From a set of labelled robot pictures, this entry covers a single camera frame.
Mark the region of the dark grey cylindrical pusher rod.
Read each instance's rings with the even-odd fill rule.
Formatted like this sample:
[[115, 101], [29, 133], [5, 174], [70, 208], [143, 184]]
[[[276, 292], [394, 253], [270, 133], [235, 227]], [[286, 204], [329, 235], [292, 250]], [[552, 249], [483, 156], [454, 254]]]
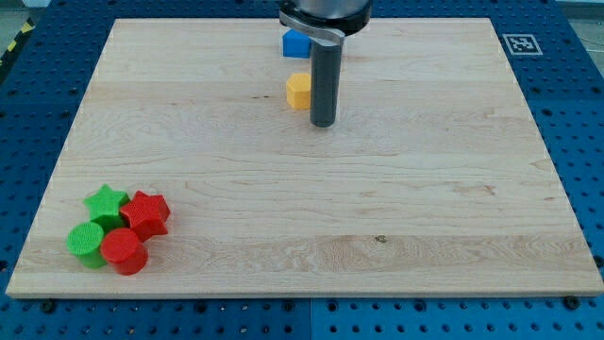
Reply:
[[341, 46], [312, 41], [310, 59], [310, 121], [319, 128], [328, 128], [336, 119]]

